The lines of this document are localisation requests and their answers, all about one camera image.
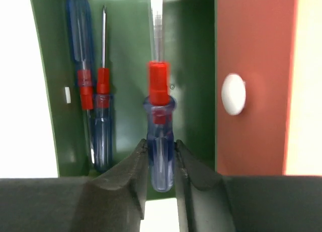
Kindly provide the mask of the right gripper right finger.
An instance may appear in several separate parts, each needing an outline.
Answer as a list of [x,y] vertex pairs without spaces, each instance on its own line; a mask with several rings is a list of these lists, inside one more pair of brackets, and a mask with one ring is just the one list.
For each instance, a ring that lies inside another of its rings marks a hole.
[[180,231],[321,231],[320,176],[224,176],[175,148]]

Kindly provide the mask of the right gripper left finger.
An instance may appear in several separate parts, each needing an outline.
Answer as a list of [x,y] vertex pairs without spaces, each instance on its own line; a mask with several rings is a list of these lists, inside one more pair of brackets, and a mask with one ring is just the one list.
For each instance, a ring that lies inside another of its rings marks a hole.
[[142,139],[96,178],[1,179],[1,231],[139,231],[147,160]]

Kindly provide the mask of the blue screwdriver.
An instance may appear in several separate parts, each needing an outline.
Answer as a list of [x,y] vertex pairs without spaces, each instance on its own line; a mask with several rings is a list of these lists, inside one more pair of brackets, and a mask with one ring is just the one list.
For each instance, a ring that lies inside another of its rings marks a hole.
[[91,9],[88,0],[67,0],[66,10],[71,56],[76,71],[76,84],[80,93],[82,109],[87,116],[88,157],[90,164],[93,165],[94,137],[91,112],[94,109],[94,48]]
[[102,7],[101,67],[97,72],[95,95],[95,151],[94,167],[105,173],[112,167],[112,115],[110,94],[110,71],[106,67],[107,10]]
[[158,192],[168,192],[174,183],[173,111],[170,92],[170,65],[165,61],[164,0],[148,0],[151,61],[148,63],[148,96],[143,106],[147,114],[147,145],[151,184]]

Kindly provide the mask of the orange drawer box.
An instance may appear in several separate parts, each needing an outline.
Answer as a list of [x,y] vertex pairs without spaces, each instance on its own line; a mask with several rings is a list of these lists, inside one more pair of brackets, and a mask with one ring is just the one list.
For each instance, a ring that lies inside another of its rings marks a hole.
[[235,116],[217,101],[217,171],[283,175],[297,0],[217,0],[217,87],[231,73],[246,85]]

